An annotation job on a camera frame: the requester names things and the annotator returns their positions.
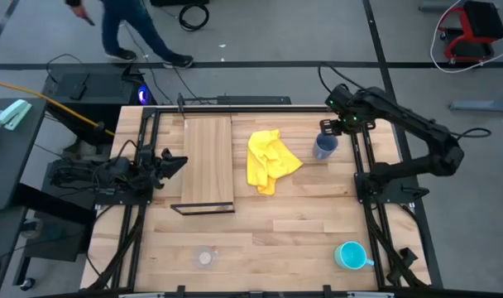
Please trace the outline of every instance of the hand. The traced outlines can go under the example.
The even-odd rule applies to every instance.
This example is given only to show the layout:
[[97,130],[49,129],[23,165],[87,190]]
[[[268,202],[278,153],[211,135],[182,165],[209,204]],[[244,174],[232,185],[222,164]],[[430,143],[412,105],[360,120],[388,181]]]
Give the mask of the hand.
[[82,3],[82,1],[80,2],[79,6],[69,7],[69,8],[75,14],[75,16],[83,18],[83,19],[89,18],[88,13],[86,12],[86,8],[84,7],[84,4]]

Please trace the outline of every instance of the gray floor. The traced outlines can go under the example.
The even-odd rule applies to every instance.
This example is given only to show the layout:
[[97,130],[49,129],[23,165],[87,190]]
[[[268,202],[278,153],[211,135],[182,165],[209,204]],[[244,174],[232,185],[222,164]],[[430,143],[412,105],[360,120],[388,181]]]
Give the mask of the gray floor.
[[[100,3],[86,3],[91,17],[99,23]],[[496,3],[501,6],[503,21],[503,0]],[[371,0],[388,61],[429,61],[429,45],[439,15],[418,12],[418,4],[419,0]],[[7,7],[8,2],[0,0],[0,20]],[[358,0],[212,0],[209,9],[211,20],[205,29],[187,33],[172,17],[149,6],[167,43],[199,61],[376,61]],[[178,12],[177,7],[169,10]],[[149,60],[160,60],[138,35],[135,37],[149,53]],[[141,55],[124,28],[119,39]],[[503,41],[496,50],[503,51]],[[436,51],[438,60],[444,61],[440,43]],[[65,52],[84,62],[107,61],[98,26],[90,27],[73,17],[61,0],[21,1],[0,38],[0,63],[45,63]],[[69,58],[59,62],[76,63]],[[378,69],[341,71],[365,86],[382,86]],[[155,70],[155,74],[171,98],[178,93],[189,96],[174,72]],[[311,68],[192,69],[181,74],[198,96],[287,95],[293,103],[322,103],[326,96],[316,70]],[[500,97],[503,70],[448,75],[437,70],[393,69],[390,75],[399,103],[438,119],[455,132],[477,126],[493,131],[489,139],[460,142],[466,156],[455,176],[423,175],[419,183],[431,189],[424,203],[445,287],[503,292],[503,114],[450,113],[447,108],[456,99]],[[338,83],[329,72],[324,71],[324,76],[329,85]],[[0,80],[34,90],[42,88],[45,78],[43,70],[0,70]],[[155,90],[150,73],[146,81]],[[18,96],[16,91],[0,88],[0,98]],[[45,138],[46,132],[66,135],[66,140]],[[64,127],[45,120],[37,143],[58,151],[69,143],[68,136]],[[425,145],[414,137],[409,137],[409,143],[414,156],[426,152]],[[40,185],[46,163],[55,158],[35,147],[22,180]],[[83,259],[76,263],[37,260],[30,270],[38,280],[36,288],[20,292],[10,285],[18,257],[15,253],[2,297],[48,295],[75,291],[79,286]]]

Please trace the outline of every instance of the blue cup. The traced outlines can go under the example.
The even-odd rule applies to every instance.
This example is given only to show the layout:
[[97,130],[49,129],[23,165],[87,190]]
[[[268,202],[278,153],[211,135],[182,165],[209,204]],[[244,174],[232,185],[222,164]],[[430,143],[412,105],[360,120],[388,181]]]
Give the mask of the blue cup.
[[375,263],[367,258],[364,247],[354,241],[346,242],[334,250],[334,260],[346,269],[358,270],[365,265],[373,266]]
[[337,147],[338,139],[335,136],[325,136],[320,133],[316,137],[312,151],[316,159],[323,160],[333,154]]

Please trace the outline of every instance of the blue jeans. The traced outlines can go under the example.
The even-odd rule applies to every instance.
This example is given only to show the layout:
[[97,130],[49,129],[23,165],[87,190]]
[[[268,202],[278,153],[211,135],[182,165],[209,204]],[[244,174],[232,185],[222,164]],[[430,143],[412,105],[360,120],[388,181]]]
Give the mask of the blue jeans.
[[117,32],[119,23],[127,21],[139,35],[145,40],[147,45],[163,60],[173,60],[176,56],[172,50],[165,45],[158,31],[154,27],[151,16],[142,0],[103,0],[103,46],[108,54],[115,54],[119,51]]

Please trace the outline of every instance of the yellow towel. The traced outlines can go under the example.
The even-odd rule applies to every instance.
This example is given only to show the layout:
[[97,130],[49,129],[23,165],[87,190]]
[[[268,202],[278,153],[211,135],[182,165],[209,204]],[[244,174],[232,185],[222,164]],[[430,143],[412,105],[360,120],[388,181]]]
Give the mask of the yellow towel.
[[263,195],[275,193],[275,181],[297,170],[303,162],[279,139],[279,129],[254,132],[248,142],[247,178]]

